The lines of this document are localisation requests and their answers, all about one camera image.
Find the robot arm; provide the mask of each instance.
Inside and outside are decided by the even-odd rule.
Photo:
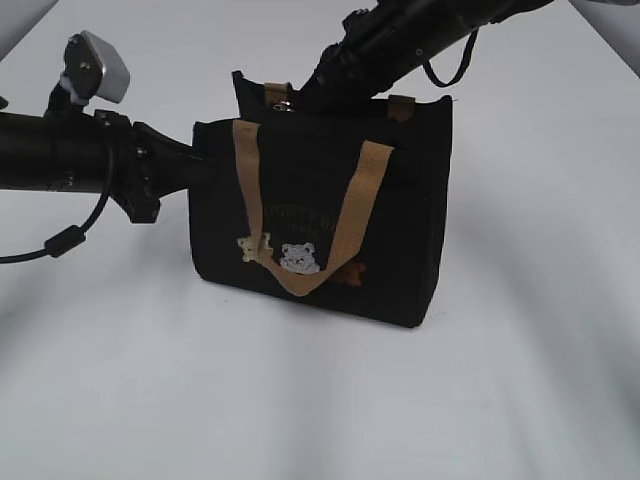
[[[331,112],[365,102],[481,26],[537,10],[552,0],[378,0],[343,22],[344,39],[322,55],[297,108]],[[592,0],[633,5],[640,0]]]

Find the bag handle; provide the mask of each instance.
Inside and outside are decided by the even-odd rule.
[[[387,117],[398,123],[404,123],[413,117],[416,111],[416,99],[402,95],[389,95]]]
[[[289,101],[288,83],[265,83],[264,84],[264,104],[271,108],[282,102]]]
[[[262,242],[264,213],[260,193],[259,128],[260,125],[243,120],[233,123],[236,169],[247,209],[251,244],[257,251],[258,263],[269,270],[289,293],[304,297],[360,252],[393,148],[369,141],[363,143],[358,166],[344,198],[327,268],[322,272],[300,275],[278,265],[273,259],[273,249]]]

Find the bear patch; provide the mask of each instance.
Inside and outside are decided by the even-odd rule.
[[[270,241],[271,241],[271,234],[270,233],[263,233],[260,247],[263,248],[263,249],[264,248],[267,248],[267,249],[271,248],[269,246],[269,242]],[[251,237],[239,238],[238,239],[238,246],[242,249],[242,261],[244,263],[257,262],[258,261],[258,250],[253,245],[253,243],[251,242]]]
[[[313,243],[304,245],[282,246],[282,258],[280,266],[288,272],[298,273],[300,275],[311,275],[320,271],[320,266],[316,263],[313,254],[316,251]]]

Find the white surface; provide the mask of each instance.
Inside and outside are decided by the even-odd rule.
[[[4,0],[0,4],[0,61],[58,0]]]
[[[193,121],[236,113],[232,70],[300,85],[364,6],[66,0],[0,88],[41,113],[87,28],[129,63],[119,110],[189,141]],[[395,92],[441,94],[419,73]],[[484,29],[454,94],[442,281],[421,329],[200,281],[183,193],[156,226],[111,206],[66,258],[3,267],[0,478],[640,478],[637,77],[558,2]],[[7,253],[95,201],[0,197]]]
[[[573,4],[640,75],[640,4],[619,6],[585,0],[574,0]]]

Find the black fabric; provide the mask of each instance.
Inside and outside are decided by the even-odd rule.
[[[464,47],[464,52],[462,53],[462,60],[460,61],[460,67],[458,71],[453,76],[450,82],[443,82],[438,78],[436,72],[433,71],[433,67],[431,66],[431,62],[427,62],[423,65],[424,71],[433,83],[438,88],[447,88],[452,87],[456,83],[459,83],[464,77],[464,74],[467,73],[469,69],[469,65],[471,65],[471,57],[473,56],[473,49],[476,46],[476,41],[478,40],[478,30],[472,32],[469,35],[469,39],[467,40],[467,44]]]
[[[264,107],[264,88],[237,72],[241,118],[261,124],[264,232],[277,262],[286,245],[313,244],[326,267],[342,201],[365,140],[395,147],[360,254],[310,295],[287,293],[271,273],[243,262],[238,240],[249,227],[235,166],[233,120],[196,124],[194,149],[220,163],[215,185],[189,193],[193,259],[212,282],[290,301],[416,327],[438,281],[444,241],[452,100],[416,105],[414,116],[387,119],[387,101],[327,118]]]

